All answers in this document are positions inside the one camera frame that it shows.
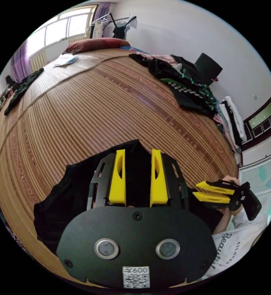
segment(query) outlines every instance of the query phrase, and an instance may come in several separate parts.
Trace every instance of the purple curtain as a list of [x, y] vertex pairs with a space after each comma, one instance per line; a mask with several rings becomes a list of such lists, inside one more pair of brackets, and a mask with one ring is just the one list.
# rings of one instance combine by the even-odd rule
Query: purple curtain
[[32, 71], [27, 53], [27, 40], [18, 48], [11, 58], [11, 70], [13, 80], [21, 82], [28, 77]]
[[101, 3], [98, 6], [98, 8], [97, 8], [97, 10], [95, 12], [95, 15], [94, 15], [93, 20], [95, 21], [96, 19], [98, 19], [98, 18], [100, 18], [100, 17], [108, 14], [109, 13], [109, 10], [110, 10], [110, 5], [111, 5], [110, 2], [103, 2], [103, 3]]

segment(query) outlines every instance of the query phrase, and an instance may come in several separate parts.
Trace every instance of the radiator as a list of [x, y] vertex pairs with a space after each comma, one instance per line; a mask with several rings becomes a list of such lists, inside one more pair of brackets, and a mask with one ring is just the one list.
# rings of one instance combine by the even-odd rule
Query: radiator
[[32, 73], [39, 70], [40, 68], [43, 68], [46, 65], [45, 51], [31, 57], [29, 62]]
[[81, 41], [81, 40], [84, 40], [84, 36], [80, 36], [80, 37], [75, 37], [75, 38], [69, 39], [69, 44], [72, 44], [74, 42]]

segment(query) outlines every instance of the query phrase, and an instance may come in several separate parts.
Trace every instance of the white shirt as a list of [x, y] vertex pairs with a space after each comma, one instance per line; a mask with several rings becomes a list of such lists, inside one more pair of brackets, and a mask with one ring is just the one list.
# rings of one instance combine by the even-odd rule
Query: white shirt
[[249, 221], [244, 208], [232, 220], [235, 229], [212, 235], [217, 256], [203, 279], [214, 276], [239, 261], [267, 227], [267, 217], [260, 211]]

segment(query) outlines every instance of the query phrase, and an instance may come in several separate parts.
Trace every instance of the pile of clothes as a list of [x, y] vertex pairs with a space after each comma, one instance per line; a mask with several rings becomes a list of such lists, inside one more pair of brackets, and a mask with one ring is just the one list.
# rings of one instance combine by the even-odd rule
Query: pile of clothes
[[241, 153], [242, 143], [247, 141], [244, 123], [237, 107], [230, 96], [226, 96], [221, 104], [216, 107], [218, 114], [213, 120], [224, 134], [234, 153]]
[[150, 74], [165, 83], [181, 108], [214, 120], [233, 154], [241, 153], [246, 134], [235, 104], [229, 96], [220, 103], [202, 80], [195, 64], [173, 54], [150, 55], [135, 52], [129, 57], [148, 68]]
[[7, 109], [4, 112], [4, 115], [7, 116], [11, 110], [18, 105], [21, 98], [24, 96], [30, 85], [40, 76], [44, 71], [44, 68], [41, 68], [34, 73], [30, 74], [28, 77], [24, 78], [21, 83], [18, 84], [17, 89], [13, 95], [13, 98], [9, 102]]

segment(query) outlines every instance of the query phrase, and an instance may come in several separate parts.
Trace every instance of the window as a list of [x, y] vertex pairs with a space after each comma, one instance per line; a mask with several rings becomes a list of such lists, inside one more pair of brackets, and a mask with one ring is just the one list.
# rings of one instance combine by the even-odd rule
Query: window
[[242, 143], [245, 151], [271, 136], [271, 98], [254, 114], [244, 120], [247, 140]]
[[45, 22], [28, 37], [28, 55], [32, 56], [61, 39], [84, 35], [96, 7], [97, 5], [88, 5], [66, 10]]
[[90, 13], [90, 11], [91, 11], [91, 8], [84, 8], [84, 9], [78, 9], [78, 10], [75, 9], [73, 11], [62, 13], [61, 18], [68, 18], [68, 17], [73, 16], [73, 15]]
[[33, 55], [44, 47], [45, 28], [35, 32], [28, 38], [27, 52], [28, 56]]
[[43, 28], [43, 27], [45, 27], [45, 26], [47, 26], [47, 25], [49, 25], [49, 24], [51, 24], [51, 23], [53, 23], [53, 22], [56, 22], [58, 20], [58, 15], [57, 16], [55, 16], [55, 17], [53, 17], [52, 19], [50, 19], [49, 21], [46, 21], [43, 25], [41, 25], [36, 31], [38, 31], [39, 29], [41, 29], [41, 28]]
[[271, 116], [271, 102], [255, 117], [249, 120], [249, 125], [252, 129], [254, 129], [256, 126], [260, 125], [263, 121], [265, 121], [270, 116]]
[[68, 19], [63, 19], [47, 26], [45, 46], [66, 37], [67, 22]]
[[84, 34], [87, 26], [87, 14], [73, 16], [70, 18], [68, 37]]

